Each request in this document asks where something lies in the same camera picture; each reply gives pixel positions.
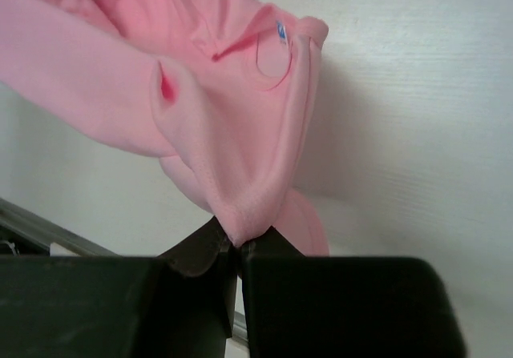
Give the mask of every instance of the clothing tag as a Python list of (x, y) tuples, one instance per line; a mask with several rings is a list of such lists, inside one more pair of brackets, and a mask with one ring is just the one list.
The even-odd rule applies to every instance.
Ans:
[(289, 48), (289, 40), (287, 39), (287, 30), (285, 29), (285, 24), (277, 20), (276, 25), (278, 29), (278, 36), (280, 37), (280, 43)]

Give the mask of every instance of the pink fabric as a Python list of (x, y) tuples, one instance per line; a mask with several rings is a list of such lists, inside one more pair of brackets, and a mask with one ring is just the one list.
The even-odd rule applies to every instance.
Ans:
[(94, 140), (159, 158), (236, 246), (275, 224), (321, 255), (322, 225), (290, 185), (327, 33), (257, 0), (0, 0), (0, 80)]

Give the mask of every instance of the wrinkled cloth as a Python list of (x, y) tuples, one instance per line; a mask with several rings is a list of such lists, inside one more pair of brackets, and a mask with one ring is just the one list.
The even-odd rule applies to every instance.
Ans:
[(98, 142), (158, 158), (234, 245), (274, 225), (322, 255), (321, 222), (291, 182), (327, 33), (258, 0), (0, 0), (0, 81)]

